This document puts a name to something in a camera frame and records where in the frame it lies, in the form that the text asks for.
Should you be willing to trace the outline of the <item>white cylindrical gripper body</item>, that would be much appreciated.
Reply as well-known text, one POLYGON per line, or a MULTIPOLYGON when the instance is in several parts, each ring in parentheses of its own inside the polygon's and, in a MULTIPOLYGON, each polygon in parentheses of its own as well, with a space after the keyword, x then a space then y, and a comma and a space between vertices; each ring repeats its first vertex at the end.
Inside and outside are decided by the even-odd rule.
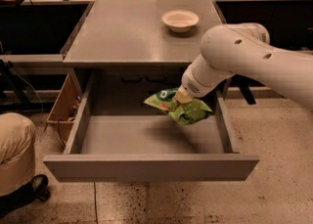
POLYGON ((233 76, 229 71, 212 67, 199 54, 182 76, 182 87, 193 97, 201 98, 214 90, 222 81, 233 76))

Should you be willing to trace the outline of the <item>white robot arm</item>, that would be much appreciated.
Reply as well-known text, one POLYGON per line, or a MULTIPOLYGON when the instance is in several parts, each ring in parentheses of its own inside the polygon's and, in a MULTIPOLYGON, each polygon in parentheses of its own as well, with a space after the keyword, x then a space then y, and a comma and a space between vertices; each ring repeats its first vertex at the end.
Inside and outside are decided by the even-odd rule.
POLYGON ((313 57, 270 46, 258 23, 220 24, 201 39, 201 53, 182 76, 175 99, 203 97, 236 74, 251 78, 313 110, 313 57))

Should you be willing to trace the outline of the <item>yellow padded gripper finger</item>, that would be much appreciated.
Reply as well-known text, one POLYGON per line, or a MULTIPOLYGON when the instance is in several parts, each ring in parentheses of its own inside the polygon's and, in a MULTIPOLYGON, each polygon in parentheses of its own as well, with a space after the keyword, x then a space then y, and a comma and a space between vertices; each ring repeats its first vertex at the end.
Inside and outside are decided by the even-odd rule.
POLYGON ((193 100, 193 97, 188 93, 188 91, 184 87, 180 87, 177 90, 174 99, 180 104, 187 104, 193 100))

